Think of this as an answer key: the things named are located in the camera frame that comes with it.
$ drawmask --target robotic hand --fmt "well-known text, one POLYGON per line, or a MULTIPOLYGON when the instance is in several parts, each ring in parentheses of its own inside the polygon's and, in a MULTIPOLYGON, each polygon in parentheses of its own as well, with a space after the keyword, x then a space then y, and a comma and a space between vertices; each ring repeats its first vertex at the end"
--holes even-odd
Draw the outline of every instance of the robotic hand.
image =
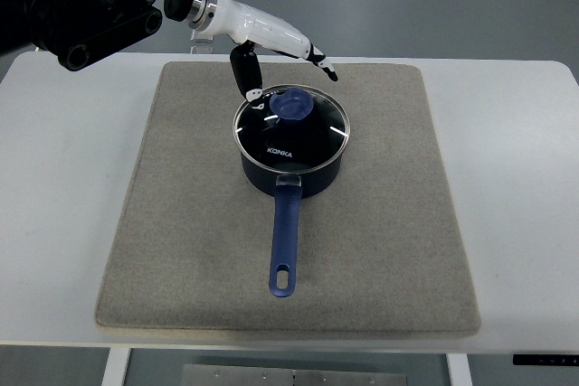
POLYGON ((334 67, 309 39, 287 22, 234 0, 194 0, 187 17, 194 38, 211 40, 228 34, 240 44, 230 60, 242 95, 253 108, 263 108, 260 65, 253 48, 258 45, 292 58, 301 58, 321 68, 336 81, 334 67))

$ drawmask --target saucepan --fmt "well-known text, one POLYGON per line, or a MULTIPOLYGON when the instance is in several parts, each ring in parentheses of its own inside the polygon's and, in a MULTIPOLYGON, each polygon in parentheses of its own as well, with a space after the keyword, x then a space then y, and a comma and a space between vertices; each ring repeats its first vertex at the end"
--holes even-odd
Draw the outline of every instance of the saucepan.
POLYGON ((302 85, 265 89, 264 107, 244 102, 233 135, 250 182, 275 198, 269 286, 276 297, 296 288, 301 200, 336 178, 350 136, 342 107, 326 93, 302 85))

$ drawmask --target lid knob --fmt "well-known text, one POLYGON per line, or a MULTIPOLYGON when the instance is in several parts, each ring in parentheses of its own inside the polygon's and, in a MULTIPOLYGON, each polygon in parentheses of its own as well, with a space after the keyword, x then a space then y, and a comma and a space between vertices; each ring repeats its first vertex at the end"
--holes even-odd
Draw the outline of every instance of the lid knob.
POLYGON ((270 98, 270 110, 286 121, 301 121, 314 108, 314 99, 300 88, 287 88, 282 94, 270 98))

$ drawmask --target konka logo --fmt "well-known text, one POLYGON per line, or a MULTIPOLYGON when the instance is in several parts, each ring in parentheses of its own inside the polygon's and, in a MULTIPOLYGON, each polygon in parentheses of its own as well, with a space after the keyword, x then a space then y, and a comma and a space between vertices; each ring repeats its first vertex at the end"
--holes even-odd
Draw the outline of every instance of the konka logo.
POLYGON ((281 151, 280 149, 277 149, 277 148, 268 148, 268 153, 283 155, 284 157, 292 158, 291 153, 289 153, 288 151, 281 151))

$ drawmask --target gray felt mat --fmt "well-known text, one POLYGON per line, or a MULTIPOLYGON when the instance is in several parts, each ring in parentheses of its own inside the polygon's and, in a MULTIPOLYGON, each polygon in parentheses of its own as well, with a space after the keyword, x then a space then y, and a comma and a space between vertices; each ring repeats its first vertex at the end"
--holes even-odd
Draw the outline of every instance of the gray felt mat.
POLYGON ((98 325, 204 337, 473 334, 479 313, 422 75, 412 66, 263 64, 264 86, 324 90, 352 125, 304 200, 298 284, 268 289, 273 198, 245 178, 227 63, 163 69, 96 308, 98 325))

